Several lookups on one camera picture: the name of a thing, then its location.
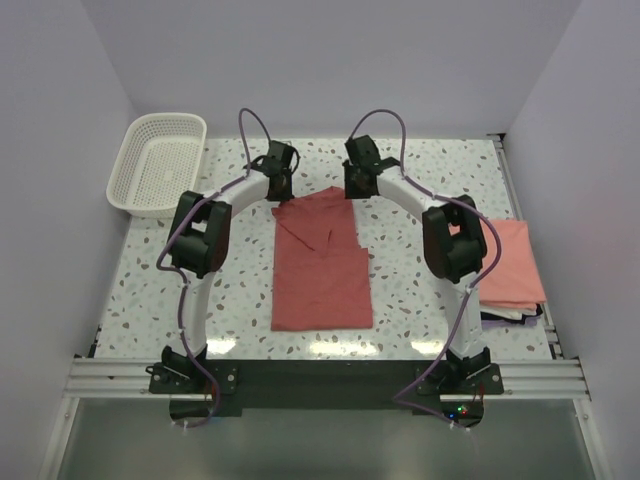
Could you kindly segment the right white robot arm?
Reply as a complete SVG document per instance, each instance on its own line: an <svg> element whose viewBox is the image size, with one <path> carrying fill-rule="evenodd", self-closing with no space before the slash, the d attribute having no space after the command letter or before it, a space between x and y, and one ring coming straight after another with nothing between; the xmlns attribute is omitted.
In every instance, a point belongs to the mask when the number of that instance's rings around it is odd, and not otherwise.
<svg viewBox="0 0 640 480"><path fill-rule="evenodd" d="M345 197L380 196L406 210L422 226L423 256L441 283L448 337L436 359L411 384L398 392L403 399L443 364L445 379L454 383L472 378L491 365L482 339L478 284L489 270L483 266L488 248L481 224L486 218L468 195L447 197L409 177L401 161L382 158L369 136L349 137L343 162Z"/></svg>

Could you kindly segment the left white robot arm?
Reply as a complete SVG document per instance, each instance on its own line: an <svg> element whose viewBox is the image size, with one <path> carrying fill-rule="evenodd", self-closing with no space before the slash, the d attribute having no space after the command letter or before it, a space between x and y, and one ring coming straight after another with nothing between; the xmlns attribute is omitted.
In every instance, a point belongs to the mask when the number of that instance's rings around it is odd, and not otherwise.
<svg viewBox="0 0 640 480"><path fill-rule="evenodd" d="M177 274L182 287L177 307L177 340L161 354L161 366L216 398L220 381L205 366L206 315L214 275L224 264L235 215L256 202L293 198L292 176L299 152L271 140L267 153L250 160L240 177L218 190L184 192L156 267Z"/></svg>

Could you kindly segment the red t shirt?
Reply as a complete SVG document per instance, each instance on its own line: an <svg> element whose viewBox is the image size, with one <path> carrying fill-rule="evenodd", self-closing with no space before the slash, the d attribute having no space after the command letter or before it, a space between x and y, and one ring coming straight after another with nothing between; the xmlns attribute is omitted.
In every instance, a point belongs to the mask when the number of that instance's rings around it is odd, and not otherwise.
<svg viewBox="0 0 640 480"><path fill-rule="evenodd" d="M271 329L370 329L368 250L353 204L329 187L272 209L275 219Z"/></svg>

